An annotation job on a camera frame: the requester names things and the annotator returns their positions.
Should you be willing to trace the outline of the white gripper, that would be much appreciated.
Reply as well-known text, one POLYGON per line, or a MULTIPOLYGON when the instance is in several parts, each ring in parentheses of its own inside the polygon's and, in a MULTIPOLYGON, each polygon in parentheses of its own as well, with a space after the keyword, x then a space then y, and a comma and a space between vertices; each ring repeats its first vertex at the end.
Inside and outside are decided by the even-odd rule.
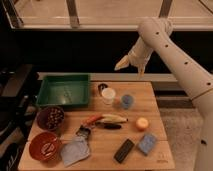
POLYGON ((153 49, 149 47, 141 37, 138 38, 136 43, 133 45, 128 53, 125 55, 116 65, 114 70, 118 71, 120 69, 126 68, 129 64, 138 68, 138 78, 144 76, 145 67, 153 53, 153 49))

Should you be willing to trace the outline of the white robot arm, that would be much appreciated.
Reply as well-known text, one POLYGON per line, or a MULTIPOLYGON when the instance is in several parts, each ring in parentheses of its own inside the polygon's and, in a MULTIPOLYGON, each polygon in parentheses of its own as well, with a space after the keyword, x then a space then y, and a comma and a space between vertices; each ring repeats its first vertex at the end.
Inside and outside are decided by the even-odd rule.
POLYGON ((143 74, 152 52, 160 56, 204 118, 194 171, 213 171, 213 75, 169 38, 172 24, 166 18, 144 18, 138 33, 137 42, 115 69, 132 65, 143 74))

